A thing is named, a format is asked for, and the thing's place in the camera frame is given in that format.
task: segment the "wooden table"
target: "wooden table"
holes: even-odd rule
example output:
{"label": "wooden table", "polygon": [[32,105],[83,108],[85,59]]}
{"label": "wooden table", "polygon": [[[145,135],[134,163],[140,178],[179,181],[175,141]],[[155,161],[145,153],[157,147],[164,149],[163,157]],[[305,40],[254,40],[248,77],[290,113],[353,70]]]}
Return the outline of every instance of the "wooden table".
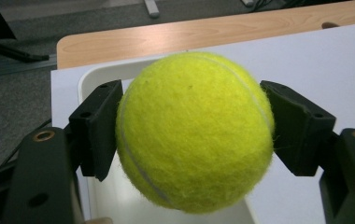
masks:
{"label": "wooden table", "polygon": [[355,1],[67,36],[58,69],[355,24]]}

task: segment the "ball felt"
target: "ball felt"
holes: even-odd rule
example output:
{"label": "ball felt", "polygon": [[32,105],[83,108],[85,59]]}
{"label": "ball felt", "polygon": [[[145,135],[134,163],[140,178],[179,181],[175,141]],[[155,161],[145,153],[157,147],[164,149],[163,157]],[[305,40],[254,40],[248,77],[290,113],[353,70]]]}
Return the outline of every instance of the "ball felt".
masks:
{"label": "ball felt", "polygon": [[269,101],[237,63],[185,52],[146,67],[116,122],[124,172],[150,201],[186,213],[232,205],[263,177],[273,153]]}

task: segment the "tennis ball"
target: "tennis ball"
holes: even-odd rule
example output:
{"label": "tennis ball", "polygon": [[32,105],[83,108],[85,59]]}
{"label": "tennis ball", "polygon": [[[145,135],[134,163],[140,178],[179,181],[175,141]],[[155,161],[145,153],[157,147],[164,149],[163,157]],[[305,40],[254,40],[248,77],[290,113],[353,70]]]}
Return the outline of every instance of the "tennis ball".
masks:
{"label": "tennis ball", "polygon": [[165,57],[123,95],[117,116],[124,172],[150,201],[202,214],[232,205],[263,177],[274,120],[249,73],[207,52]]}

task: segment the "black cable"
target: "black cable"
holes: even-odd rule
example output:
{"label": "black cable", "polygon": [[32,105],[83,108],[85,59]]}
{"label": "black cable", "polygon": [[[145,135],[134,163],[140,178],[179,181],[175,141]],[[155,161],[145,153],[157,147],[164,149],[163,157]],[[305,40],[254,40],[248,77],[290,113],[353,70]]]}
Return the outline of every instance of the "black cable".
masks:
{"label": "black cable", "polygon": [[[52,122],[52,119],[48,119],[46,120],[45,122],[43,122],[40,126],[38,126],[37,128],[35,128],[33,130],[34,131],[37,131],[37,130],[40,130],[44,127],[46,127],[48,124],[50,124]],[[22,144],[22,141],[20,141],[20,143],[14,148],[14,150],[12,150],[12,152],[8,155],[8,157],[2,162],[1,165],[5,165],[6,163],[8,163],[12,157],[14,157],[14,155],[19,151],[20,147],[21,147],[21,144]]]}

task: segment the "gray carpet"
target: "gray carpet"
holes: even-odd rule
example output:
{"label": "gray carpet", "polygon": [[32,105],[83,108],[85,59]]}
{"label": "gray carpet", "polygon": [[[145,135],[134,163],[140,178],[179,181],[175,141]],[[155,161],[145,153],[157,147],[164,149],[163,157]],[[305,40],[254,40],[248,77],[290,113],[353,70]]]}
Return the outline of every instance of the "gray carpet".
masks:
{"label": "gray carpet", "polygon": [[[10,21],[8,25],[17,39],[0,40],[0,43],[32,54],[51,55],[56,53],[57,42],[67,35],[221,17],[253,10],[244,7],[240,0],[163,0],[157,1],[160,18],[151,19],[143,2],[130,2],[133,4]],[[269,10],[284,0],[258,2],[263,4],[261,10]],[[10,7],[13,3],[0,1],[0,5],[3,4]],[[0,67],[8,69],[11,63],[15,61],[0,56]],[[50,119],[50,71],[55,68],[53,65],[0,76],[0,164],[26,134]]]}

